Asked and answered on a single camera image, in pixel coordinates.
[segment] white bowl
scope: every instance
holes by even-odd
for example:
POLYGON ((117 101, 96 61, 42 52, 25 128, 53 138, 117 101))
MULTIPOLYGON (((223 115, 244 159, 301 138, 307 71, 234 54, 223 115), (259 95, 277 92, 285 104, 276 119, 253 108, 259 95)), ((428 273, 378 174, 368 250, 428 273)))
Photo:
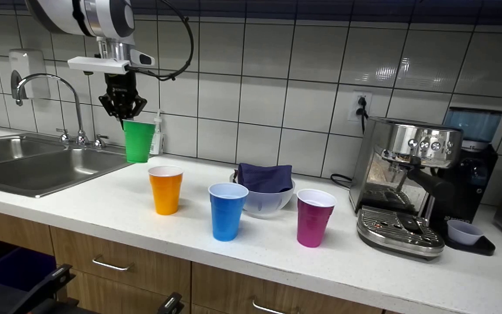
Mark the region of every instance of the white bowl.
POLYGON ((464 221, 449 220, 447 225, 448 237, 460 244, 474 245, 484 235, 480 228, 464 221))
MULTIPOLYGON (((234 175, 230 176, 230 182, 234 181, 234 175)), ((292 188, 279 193, 260 193, 249 191, 243 209, 255 215, 269 215, 284 207, 292 198, 295 182, 292 180, 292 188)))

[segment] black cable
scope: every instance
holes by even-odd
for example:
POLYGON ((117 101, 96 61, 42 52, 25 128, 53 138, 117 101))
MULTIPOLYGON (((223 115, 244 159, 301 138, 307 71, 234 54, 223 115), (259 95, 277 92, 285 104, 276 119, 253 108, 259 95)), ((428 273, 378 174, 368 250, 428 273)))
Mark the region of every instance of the black cable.
MULTIPOLYGON (((361 106, 361 108, 356 110, 356 115, 361 116, 361 133, 365 133, 365 120, 369 119, 369 115, 367 114, 367 101, 365 101, 365 97, 360 97, 357 100, 357 104, 361 106)), ((350 185, 345 185, 344 183, 351 183, 352 178, 347 177, 342 174, 338 173, 333 173, 330 175, 330 180, 334 182, 337 185, 340 185, 341 187, 345 188, 350 188, 350 185)))
POLYGON ((141 73, 141 74, 149 75, 151 77, 155 77, 158 80, 163 82, 163 81, 169 80, 169 79, 176 80, 176 77, 178 75, 180 75, 181 73, 183 73, 185 70, 187 70, 189 65, 191 65, 191 60, 193 60, 193 52, 195 50, 195 40, 193 38, 193 32, 191 31, 191 27, 189 26, 189 18, 187 16, 183 16, 183 14, 181 14, 181 12, 179 12, 179 10, 176 9, 168 0, 160 0, 160 1, 164 2, 164 4, 166 6, 169 6, 177 14, 177 16, 179 16, 179 18, 181 19, 181 22, 183 22, 183 25, 185 26, 185 29, 187 29, 187 33, 189 34, 189 40, 191 42, 191 54, 189 55, 189 59, 187 60, 187 62, 185 62, 185 65, 182 66, 181 69, 179 69, 173 73, 167 74, 167 75, 159 75, 159 74, 153 73, 151 70, 135 68, 134 66, 126 66, 126 69, 129 71, 136 72, 136 73, 141 73))

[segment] drawer handle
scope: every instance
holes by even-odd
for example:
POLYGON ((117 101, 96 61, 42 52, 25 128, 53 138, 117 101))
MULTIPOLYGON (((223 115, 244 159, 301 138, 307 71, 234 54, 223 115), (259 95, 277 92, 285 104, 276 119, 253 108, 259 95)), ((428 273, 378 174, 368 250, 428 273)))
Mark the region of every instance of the drawer handle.
POLYGON ((265 312, 269 312, 269 313, 272 313, 272 314, 284 314, 284 313, 282 313, 282 312, 277 312, 277 311, 275 311, 275 310, 271 310, 270 308, 266 308, 266 307, 258 306, 258 305, 255 303, 255 300, 253 300, 253 307, 254 307, 254 308, 257 308, 258 310, 265 311, 265 312))
POLYGON ((111 268, 112 270, 119 270, 120 272, 125 272, 125 271, 129 270, 129 268, 131 268, 131 267, 133 267, 135 265, 135 263, 131 263, 127 267, 123 267, 123 268, 122 267, 117 267, 117 266, 113 266, 113 265, 110 265, 110 264, 98 262, 97 260, 99 258, 101 258, 101 257, 102 257, 102 254, 98 254, 98 256, 96 256, 95 258, 92 259, 92 263, 94 263, 96 265, 104 266, 104 267, 107 267, 107 268, 111 268))

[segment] white countertop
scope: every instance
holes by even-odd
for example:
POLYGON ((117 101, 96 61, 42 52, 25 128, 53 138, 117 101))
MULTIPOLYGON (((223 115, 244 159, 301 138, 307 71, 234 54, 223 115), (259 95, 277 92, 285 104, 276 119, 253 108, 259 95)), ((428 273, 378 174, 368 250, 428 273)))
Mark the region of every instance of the white countertop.
MULTIPOLYGON (((0 136, 12 133, 0 129, 0 136)), ((491 224, 494 208, 480 207, 475 222, 496 244, 494 256, 446 247, 425 262, 364 244, 347 190, 295 175, 297 191, 321 189, 338 200, 319 248, 295 239, 294 199, 272 219, 242 215, 236 239, 219 242, 211 232, 207 188, 227 181, 233 168, 154 157, 40 199, 0 191, 0 213, 403 314, 502 313, 502 232, 491 224), (185 169, 179 212, 172 216, 154 211, 147 169, 157 165, 185 169)))

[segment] tiled backsplash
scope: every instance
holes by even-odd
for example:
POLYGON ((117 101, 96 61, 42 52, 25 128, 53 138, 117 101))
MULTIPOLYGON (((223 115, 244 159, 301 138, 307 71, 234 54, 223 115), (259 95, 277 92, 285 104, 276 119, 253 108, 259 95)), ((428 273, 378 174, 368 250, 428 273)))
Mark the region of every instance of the tiled backsplash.
MULTIPOLYGON (((160 83, 137 74, 148 104, 136 119, 152 122, 163 112, 166 153, 351 176, 362 137, 361 123, 348 120, 354 91, 372 93, 371 116, 442 123, 450 106, 502 111, 502 26, 413 18, 191 20, 189 71, 160 83)), ((162 74, 183 65, 189 39, 181 22, 137 15, 136 28, 138 50, 154 56, 162 74)), ((95 40, 50 34, 24 10, 0 10, 0 126, 56 136, 56 128, 77 129, 71 92, 52 80, 50 99, 15 105, 7 54, 21 47, 40 49, 47 72, 75 87, 90 139, 100 133, 124 144, 120 124, 98 101, 103 75, 86 77, 67 66, 74 56, 94 55, 95 40)), ((492 205, 502 195, 502 121, 493 145, 500 157, 483 201, 492 205)))

